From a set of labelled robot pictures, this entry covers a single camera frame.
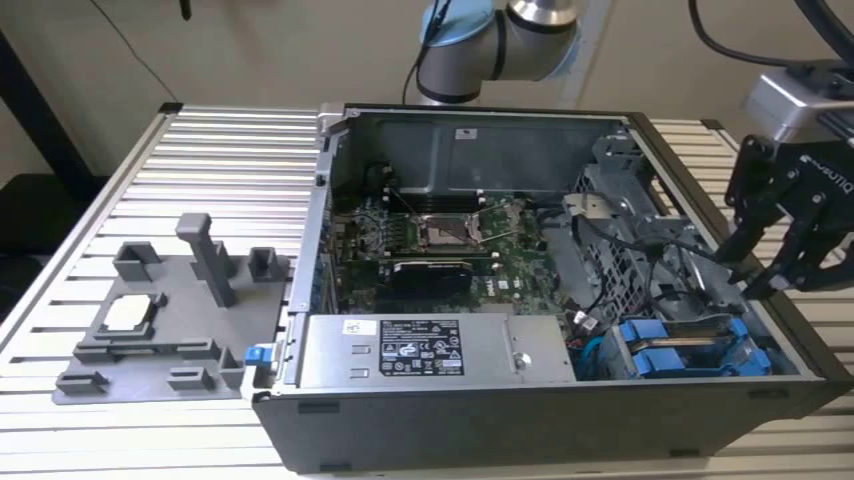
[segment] cable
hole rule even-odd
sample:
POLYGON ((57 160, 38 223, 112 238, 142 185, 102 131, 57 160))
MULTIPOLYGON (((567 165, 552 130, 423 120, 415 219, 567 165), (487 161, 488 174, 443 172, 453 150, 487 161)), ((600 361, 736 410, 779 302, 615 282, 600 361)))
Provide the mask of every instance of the cable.
POLYGON ((633 250, 635 252, 640 252, 643 254, 647 254, 648 249, 640 245, 637 245, 636 243, 629 243, 619 238, 616 238, 613 235, 605 233, 599 227, 596 227, 596 225, 592 223, 592 221, 589 220, 589 218, 587 218, 585 215, 573 215, 572 216, 572 220, 571 222, 575 222, 577 219, 579 221, 584 222, 584 225, 587 225, 587 228, 589 228, 589 230, 592 231, 592 233, 601 238, 603 240, 607 240, 609 243, 612 243, 613 245, 616 245, 617 247, 623 247, 627 250, 633 250))
POLYGON ((795 60, 786 60, 782 58, 772 57, 762 57, 759 55, 751 55, 748 53, 737 52, 717 42, 708 36, 705 32, 705 28, 703 27, 703 22, 699 19, 699 9, 696 8, 696 0, 688 0, 688 14, 691 16, 691 24, 693 25, 693 31, 696 32, 696 36, 700 41, 705 44, 705 46, 717 52, 724 57, 729 57, 735 60, 740 60, 741 62, 755 63, 758 65, 767 65, 770 67, 786 67, 791 63, 798 63, 795 60))
POLYGON ((824 0, 795 0, 795 4, 839 58, 854 67, 854 35, 839 21, 824 0))
POLYGON ((439 34, 439 29, 441 28, 441 23, 444 22, 444 15, 447 14, 448 7, 451 6, 451 0, 444 1, 444 5, 441 5, 441 10, 439 10, 439 1, 433 0, 432 2, 432 11, 429 12, 429 22, 427 22, 427 28, 424 29, 424 38, 421 40, 421 47, 417 51, 417 56, 415 57, 415 62, 412 62, 412 68, 409 68, 409 73, 405 75, 405 81, 403 82, 403 91, 400 92, 400 104, 405 105, 405 91, 409 89, 409 82, 412 81, 412 75, 417 72, 417 69, 421 66, 421 62, 424 61, 424 57, 427 56, 427 52, 429 51, 429 43, 436 38, 439 34))
POLYGON ((118 27, 114 24, 114 22, 112 21, 112 18, 109 18, 109 15, 106 15, 106 12, 104 11, 104 9, 101 8, 101 6, 97 4, 97 2, 94 0, 89 0, 89 3, 97 9, 97 11, 100 12, 101 16, 106 20, 106 23, 109 23, 109 26, 112 27, 112 29, 118 34, 118 37, 121 37, 121 41, 126 45, 128 50, 130 51, 130 55, 133 55, 133 58, 136 58, 136 61, 138 61, 140 65, 145 68, 145 70, 148 70, 148 73, 150 73, 150 76, 154 77, 154 80, 157 80, 157 83, 160 83, 160 86, 162 87, 162 89, 169 94, 169 97, 172 98, 172 101, 177 102, 177 97, 174 96, 174 93, 172 93, 172 89, 168 87, 168 85, 165 84, 165 82, 162 81, 160 76, 150 69, 150 67, 145 63, 145 60, 142 60, 141 57, 138 56, 138 54, 136 53, 136 50, 133 49, 133 45, 130 45, 130 42, 128 41, 126 37, 124 36, 124 33, 121 33, 121 30, 118 30, 118 27))

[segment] gray base plate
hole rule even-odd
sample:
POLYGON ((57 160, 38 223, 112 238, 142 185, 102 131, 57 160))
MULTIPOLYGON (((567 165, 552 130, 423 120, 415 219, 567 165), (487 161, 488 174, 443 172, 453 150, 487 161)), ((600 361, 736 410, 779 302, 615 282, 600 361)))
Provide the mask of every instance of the gray base plate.
MULTIPOLYGON (((242 354, 246 347, 257 343, 269 343, 274 338, 276 325, 281 309, 285 281, 253 283, 246 267, 246 257, 230 257, 234 275, 229 279, 237 296, 237 303, 229 308, 217 308, 204 282, 196 279, 190 268, 192 256, 164 256, 162 263, 146 265, 153 279, 149 282, 128 282, 121 278, 113 286, 101 304, 94 321, 78 347, 96 340, 101 324, 112 301, 126 294, 157 294, 166 296, 165 306, 157 308, 150 320, 153 335, 146 340, 132 340, 156 347, 157 352, 140 350, 136 354, 114 357, 114 361, 81 362, 73 358, 64 376, 92 375, 97 372, 106 383, 98 389, 72 395, 53 392, 57 404, 88 404, 117 402, 150 402, 166 400, 204 400, 238 398, 237 388, 224 381, 220 369, 221 352, 228 349, 236 359, 230 363, 232 386, 234 374, 241 376, 242 354), (204 349, 178 353, 181 342, 209 338, 218 352, 205 354, 204 349), (170 369, 204 367, 209 379, 208 388, 174 389, 166 379, 170 369)), ((286 272, 286 259, 278 258, 286 272)), ((128 341, 112 340, 112 345, 126 345, 128 341)))

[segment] power supply label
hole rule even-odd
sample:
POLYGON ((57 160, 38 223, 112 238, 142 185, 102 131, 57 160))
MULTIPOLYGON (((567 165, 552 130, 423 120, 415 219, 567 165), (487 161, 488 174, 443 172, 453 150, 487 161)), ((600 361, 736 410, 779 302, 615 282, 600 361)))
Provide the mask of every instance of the power supply label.
POLYGON ((387 377, 465 374, 457 320, 381 320, 379 342, 387 377))

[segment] slotted table surface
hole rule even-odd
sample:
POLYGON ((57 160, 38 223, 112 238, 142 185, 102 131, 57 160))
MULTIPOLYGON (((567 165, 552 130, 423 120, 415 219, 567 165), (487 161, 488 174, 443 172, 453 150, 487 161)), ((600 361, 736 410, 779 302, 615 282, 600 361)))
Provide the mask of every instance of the slotted table surface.
MULTIPOLYGON (((109 289, 110 256, 124 241, 146 240, 164 254, 188 254, 172 238, 174 224, 182 212, 201 211, 229 252, 265 245, 294 258, 317 153, 314 115, 192 106, 157 115, 0 327, 0 473, 8 478, 294 476, 278 464, 246 401, 60 407, 49 392, 109 289)), ((737 145, 699 121, 653 123, 731 214, 721 195, 737 145)), ((755 251, 766 262, 782 234, 771 229, 755 251)), ((791 298, 854 371, 854 290, 792 292, 791 298)), ((851 479, 852 451, 848 395, 802 420, 763 425, 708 459, 388 472, 384 478, 851 479)))

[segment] white wall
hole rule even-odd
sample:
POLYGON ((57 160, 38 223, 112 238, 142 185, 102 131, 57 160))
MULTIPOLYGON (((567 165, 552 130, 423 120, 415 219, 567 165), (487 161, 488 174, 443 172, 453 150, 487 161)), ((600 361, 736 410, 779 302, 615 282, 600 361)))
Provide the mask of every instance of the white wall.
MULTIPOLYGON (((684 0, 612 1, 577 106, 716 117, 743 133, 739 103, 760 68, 704 49, 684 0)), ((98 3, 180 101, 284 107, 397 102, 428 5, 427 0, 193 0, 193 18, 184 22, 176 0, 98 3)), ((832 3, 854 25, 854 2, 832 3)), ((700 7, 708 30, 733 48, 803 58, 830 55, 791 0, 700 0, 700 7)), ((162 88, 88 0, 2 0, 0 28, 84 158, 109 173, 168 100, 162 88)), ((563 91, 560 81, 497 83, 484 87, 483 104, 567 107, 563 91)), ((0 153, 32 151, 20 141, 8 143, 0 153)))
MULTIPOLYGON (((792 0, 697 4, 705 30, 729 48, 792 59, 834 58, 792 0)), ((854 28, 854 2, 828 4, 854 28)), ((705 48, 684 0, 616 0, 579 108, 715 118, 741 136, 752 124, 740 103, 766 69, 705 48)))
MULTIPOLYGON (((399 102, 423 0, 98 0, 178 100, 316 107, 399 102)), ((2 28, 84 158, 106 173, 168 96, 88 0, 2 0, 2 28)), ((484 89, 548 107, 561 82, 484 89)))

